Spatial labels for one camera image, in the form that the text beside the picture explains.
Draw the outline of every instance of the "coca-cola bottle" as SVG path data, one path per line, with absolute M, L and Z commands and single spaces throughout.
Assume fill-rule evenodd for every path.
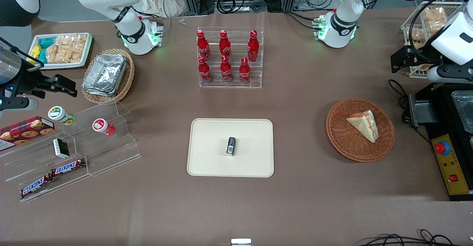
M 258 33 L 256 30 L 250 32 L 250 41 L 248 41 L 248 60 L 255 62 L 258 58 L 258 51 L 260 49 L 260 43 L 256 38 Z
M 199 57 L 199 74 L 201 75 L 202 83 L 208 84 L 212 81 L 210 68 L 208 67 L 208 64 L 205 62 L 205 58 L 203 56 Z
M 240 82 L 247 84 L 250 83 L 250 66 L 248 65 L 248 59 L 242 58 L 240 65 Z
M 197 31 L 197 47 L 199 48 L 199 53 L 205 58 L 206 61 L 210 59 L 210 46 L 208 41 L 204 36 L 202 30 Z
M 227 31 L 220 31 L 220 43 L 218 43 L 218 45 L 220 47 L 220 54 L 222 54 L 222 56 L 228 56 L 228 61 L 231 61 L 232 47 L 230 44 L 230 40 L 228 40 L 227 38 Z
M 222 64 L 220 64 L 220 70 L 222 71 L 222 78 L 224 83 L 231 83 L 233 81 L 232 66 L 228 62 L 228 56 L 222 56 Z

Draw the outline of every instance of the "round wicker basket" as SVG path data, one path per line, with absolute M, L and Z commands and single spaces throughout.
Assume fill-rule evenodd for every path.
M 378 139 L 370 142 L 346 118 L 371 110 L 378 128 Z M 385 157 L 394 145 L 394 126 L 388 115 L 376 104 L 361 98 L 339 101 L 329 111 L 326 131 L 332 145 L 345 157 L 358 162 L 374 162 Z
M 91 93 L 87 93 L 84 90 L 84 88 L 82 89 L 82 92 L 84 93 L 84 96 L 87 98 L 87 100 L 93 103 L 105 103 L 112 99 L 115 99 L 116 101 L 120 101 L 125 97 L 125 95 L 130 90 L 130 87 L 132 86 L 133 77 L 135 77 L 135 64 L 133 64 L 133 60 L 130 57 L 130 55 L 122 49 L 109 49 L 109 50 L 103 51 L 101 54 L 112 54 L 112 55 L 120 54 L 127 59 L 125 73 L 123 75 L 120 86 L 118 87 L 118 93 L 116 96 L 98 96 L 98 95 L 93 95 Z M 84 79 L 87 77 L 93 62 L 101 54 L 98 54 L 89 63 L 89 66 L 87 67 L 87 71 L 84 75 Z

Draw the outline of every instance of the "red switch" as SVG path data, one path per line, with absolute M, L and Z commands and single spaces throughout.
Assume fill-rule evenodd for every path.
M 458 181 L 458 177 L 456 175 L 450 175 L 450 181 Z
M 436 153 L 446 156 L 450 153 L 450 145 L 446 141 L 440 141 L 434 145 Z

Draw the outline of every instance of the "table surface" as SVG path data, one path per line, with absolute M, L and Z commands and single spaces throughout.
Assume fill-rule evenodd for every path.
M 394 78 L 414 93 L 428 84 L 390 70 L 390 55 L 403 44 L 399 27 L 412 10 L 367 10 L 342 49 L 314 41 L 284 14 L 186 17 L 185 26 L 174 19 L 162 47 L 132 55 L 135 79 L 122 102 L 143 157 L 29 203 L 1 180 L 1 244 L 229 245 L 252 238 L 256 246 L 346 246 L 385 233 L 417 238 L 417 229 L 471 244 L 472 203 L 447 202 L 431 145 L 401 122 L 398 95 L 387 86 Z M 264 27 L 263 88 L 199 88 L 197 27 Z M 33 34 L 71 32 L 93 35 L 94 56 L 124 48 L 109 21 L 33 25 Z M 84 70 L 59 73 L 81 89 Z M 383 160 L 356 163 L 330 144 L 326 114 L 346 98 L 368 99 L 391 118 L 395 145 Z M 5 113 L 1 125 L 46 115 L 58 101 L 70 112 L 93 106 L 81 93 L 47 93 L 36 112 Z M 273 176 L 190 176 L 196 118 L 271 120 Z

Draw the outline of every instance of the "blue package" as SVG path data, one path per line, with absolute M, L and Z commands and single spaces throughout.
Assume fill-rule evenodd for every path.
M 39 54 L 38 60 L 42 61 L 44 64 L 48 63 L 48 59 L 46 59 L 46 49 L 43 49 L 41 51 L 41 53 Z
M 48 48 L 49 46 L 51 46 L 52 44 L 54 44 L 54 41 L 56 41 L 56 39 L 54 37 L 51 37 L 51 38 L 41 38 L 39 40 L 39 45 L 41 46 L 41 48 Z

